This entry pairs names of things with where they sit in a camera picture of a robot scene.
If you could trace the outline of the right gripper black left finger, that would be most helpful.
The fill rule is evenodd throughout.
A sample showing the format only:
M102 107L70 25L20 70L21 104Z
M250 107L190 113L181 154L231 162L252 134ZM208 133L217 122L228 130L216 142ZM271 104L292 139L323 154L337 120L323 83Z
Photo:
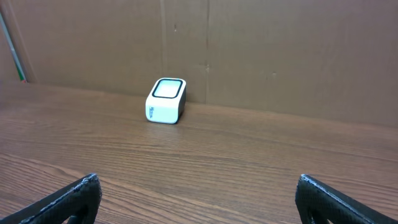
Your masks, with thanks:
M101 197L98 175L88 174L28 207L2 218L1 223L53 224L67 221L93 224Z

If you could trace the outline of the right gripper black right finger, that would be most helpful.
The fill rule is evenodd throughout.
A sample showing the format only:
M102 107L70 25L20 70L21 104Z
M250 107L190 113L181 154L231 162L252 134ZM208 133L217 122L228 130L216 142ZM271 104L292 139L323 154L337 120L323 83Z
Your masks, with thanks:
M307 174L302 174L297 182L295 204L302 223L397 224L397 220Z

